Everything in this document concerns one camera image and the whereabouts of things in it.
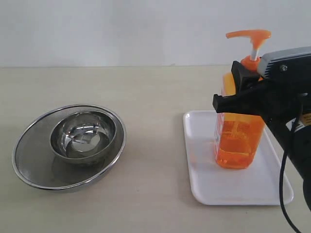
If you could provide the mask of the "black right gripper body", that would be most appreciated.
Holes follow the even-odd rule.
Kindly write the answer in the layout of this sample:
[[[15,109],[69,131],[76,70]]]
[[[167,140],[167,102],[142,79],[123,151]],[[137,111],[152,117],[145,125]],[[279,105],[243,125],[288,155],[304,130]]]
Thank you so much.
[[[257,94],[215,94],[213,107],[216,112],[260,116],[274,133],[286,130],[309,133],[311,76],[277,74],[275,78],[260,78]]]

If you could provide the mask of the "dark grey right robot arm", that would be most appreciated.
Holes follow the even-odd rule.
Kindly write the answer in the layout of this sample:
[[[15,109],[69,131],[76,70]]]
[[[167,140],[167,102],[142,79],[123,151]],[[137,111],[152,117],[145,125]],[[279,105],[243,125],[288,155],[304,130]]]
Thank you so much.
[[[254,115],[262,118],[303,179],[303,194],[311,205],[311,127],[291,124],[311,111],[311,76],[308,65],[291,65],[287,71],[273,68],[271,77],[232,63],[234,95],[213,96],[217,113]]]

